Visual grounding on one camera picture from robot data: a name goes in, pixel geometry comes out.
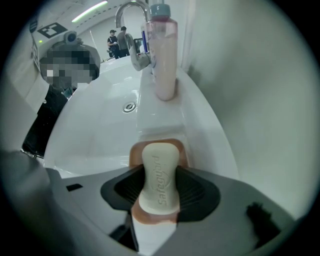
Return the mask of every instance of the soap dispenser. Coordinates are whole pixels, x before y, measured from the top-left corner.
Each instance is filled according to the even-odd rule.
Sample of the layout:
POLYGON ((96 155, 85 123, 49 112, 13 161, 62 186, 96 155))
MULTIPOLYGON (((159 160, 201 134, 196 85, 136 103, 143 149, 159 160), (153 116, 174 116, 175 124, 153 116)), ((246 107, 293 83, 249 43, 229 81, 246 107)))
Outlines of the soap dispenser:
POLYGON ((150 10, 147 31, 155 93, 160 100, 168 101, 175 95, 178 23, 170 18, 170 6, 164 0, 154 0, 150 10))

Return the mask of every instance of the sink basin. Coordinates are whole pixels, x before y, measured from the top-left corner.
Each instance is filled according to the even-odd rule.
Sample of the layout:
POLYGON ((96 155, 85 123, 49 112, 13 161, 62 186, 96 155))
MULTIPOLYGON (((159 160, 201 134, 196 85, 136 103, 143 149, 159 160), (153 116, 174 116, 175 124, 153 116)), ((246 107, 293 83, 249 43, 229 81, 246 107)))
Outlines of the sink basin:
POLYGON ((177 96, 156 97, 150 68, 136 71, 129 57, 101 64, 100 76, 78 89, 62 110, 48 141, 44 166, 62 178, 129 166, 141 141, 178 139, 190 167, 238 179, 234 156, 212 108, 198 87, 177 70, 177 96), (126 103, 136 108, 124 112, 126 103))

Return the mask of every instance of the man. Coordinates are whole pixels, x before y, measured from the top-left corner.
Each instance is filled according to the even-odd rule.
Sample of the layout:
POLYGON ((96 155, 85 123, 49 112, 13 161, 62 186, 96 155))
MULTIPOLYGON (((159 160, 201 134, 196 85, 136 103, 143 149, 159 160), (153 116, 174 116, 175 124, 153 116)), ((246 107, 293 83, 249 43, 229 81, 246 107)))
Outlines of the man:
POLYGON ((126 56, 130 56, 127 42, 126 42, 126 32, 127 32, 127 28, 125 26, 123 26, 121 28, 121 32, 118 34, 118 43, 119 43, 119 50, 120 50, 121 58, 126 57, 126 56))
POLYGON ((110 30, 110 37, 108 38, 108 46, 110 47, 110 50, 113 52, 114 57, 116 59, 119 59, 121 57, 120 51, 119 51, 119 45, 118 45, 118 39, 115 36, 115 30, 111 29, 110 30))

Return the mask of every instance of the faucet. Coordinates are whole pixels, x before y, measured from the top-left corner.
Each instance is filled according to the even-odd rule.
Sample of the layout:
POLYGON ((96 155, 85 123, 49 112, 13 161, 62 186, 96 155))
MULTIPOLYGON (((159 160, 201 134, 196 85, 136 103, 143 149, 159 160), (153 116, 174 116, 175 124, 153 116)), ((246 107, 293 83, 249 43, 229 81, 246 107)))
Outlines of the faucet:
MULTIPOLYGON (((121 28, 121 20, 124 14, 125 9, 131 7, 131 6, 137 6, 142 10, 144 21, 147 23, 150 20, 150 8, 149 5, 145 2, 142 2, 140 0, 135 1, 129 1, 122 6, 119 7, 119 9, 116 11, 115 14, 115 27, 121 28)), ((125 41, 129 49, 131 62, 133 64, 133 67, 135 70, 140 71, 144 68, 146 68, 151 63, 150 53, 137 53, 135 41, 131 34, 126 33, 125 34, 125 41)))

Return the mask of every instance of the white soap bar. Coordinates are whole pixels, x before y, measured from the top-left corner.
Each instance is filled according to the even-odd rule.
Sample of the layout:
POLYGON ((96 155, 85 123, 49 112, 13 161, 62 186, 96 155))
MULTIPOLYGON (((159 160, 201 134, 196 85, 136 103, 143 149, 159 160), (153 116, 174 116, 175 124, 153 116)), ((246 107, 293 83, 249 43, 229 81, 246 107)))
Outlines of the white soap bar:
POLYGON ((144 186, 139 196, 140 207, 147 213, 168 215, 179 210, 176 168, 179 150, 170 143, 151 143, 142 151, 145 171, 144 186))

